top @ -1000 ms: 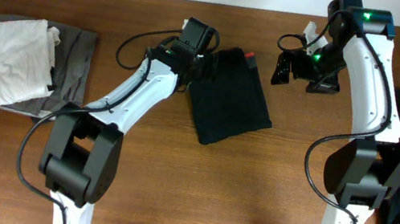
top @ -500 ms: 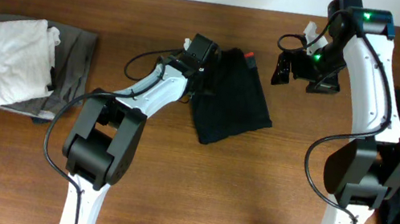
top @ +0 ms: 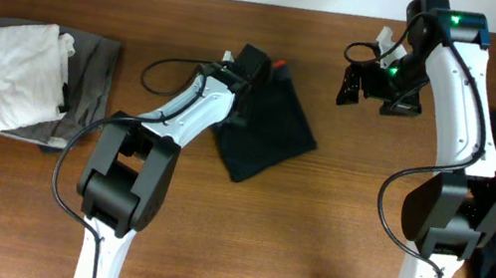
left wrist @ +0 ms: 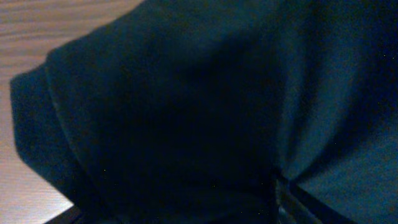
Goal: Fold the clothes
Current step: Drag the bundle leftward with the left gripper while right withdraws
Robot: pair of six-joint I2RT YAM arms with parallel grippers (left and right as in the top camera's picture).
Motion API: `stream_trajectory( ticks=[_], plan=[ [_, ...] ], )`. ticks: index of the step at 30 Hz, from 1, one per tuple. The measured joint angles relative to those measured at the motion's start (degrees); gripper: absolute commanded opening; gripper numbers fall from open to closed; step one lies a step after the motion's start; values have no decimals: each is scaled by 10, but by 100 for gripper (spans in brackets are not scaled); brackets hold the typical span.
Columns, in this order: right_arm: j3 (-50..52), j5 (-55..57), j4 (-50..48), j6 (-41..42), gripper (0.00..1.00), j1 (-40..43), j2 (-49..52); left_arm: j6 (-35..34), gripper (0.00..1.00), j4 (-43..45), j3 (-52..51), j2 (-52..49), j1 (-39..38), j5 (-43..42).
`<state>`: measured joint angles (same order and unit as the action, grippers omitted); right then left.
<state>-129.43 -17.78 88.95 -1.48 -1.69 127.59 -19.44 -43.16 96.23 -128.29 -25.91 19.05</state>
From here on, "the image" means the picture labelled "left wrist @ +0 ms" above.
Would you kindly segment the black leggings with pink waistband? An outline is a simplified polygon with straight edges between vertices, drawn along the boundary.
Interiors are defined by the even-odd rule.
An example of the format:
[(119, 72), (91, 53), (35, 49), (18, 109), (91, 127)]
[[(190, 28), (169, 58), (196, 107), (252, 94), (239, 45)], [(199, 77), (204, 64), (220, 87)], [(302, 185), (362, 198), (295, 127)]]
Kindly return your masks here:
[(144, 1), (10, 82), (82, 223), (278, 223), (274, 175), (397, 222), (396, 1)]

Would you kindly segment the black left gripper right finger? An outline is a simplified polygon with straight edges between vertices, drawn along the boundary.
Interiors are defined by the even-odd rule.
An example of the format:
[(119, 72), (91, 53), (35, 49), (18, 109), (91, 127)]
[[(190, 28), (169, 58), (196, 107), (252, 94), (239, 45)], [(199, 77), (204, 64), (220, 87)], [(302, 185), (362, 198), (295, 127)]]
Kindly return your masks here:
[(277, 222), (281, 224), (354, 224), (285, 177), (274, 175)]

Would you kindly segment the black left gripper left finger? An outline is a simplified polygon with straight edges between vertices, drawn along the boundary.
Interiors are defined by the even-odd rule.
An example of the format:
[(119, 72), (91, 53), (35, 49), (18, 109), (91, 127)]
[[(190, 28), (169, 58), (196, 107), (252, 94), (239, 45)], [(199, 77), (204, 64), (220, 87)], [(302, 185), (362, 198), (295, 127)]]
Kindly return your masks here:
[(81, 220), (81, 218), (82, 212), (80, 209), (76, 206), (72, 206), (63, 213), (45, 222), (45, 224), (76, 224)]

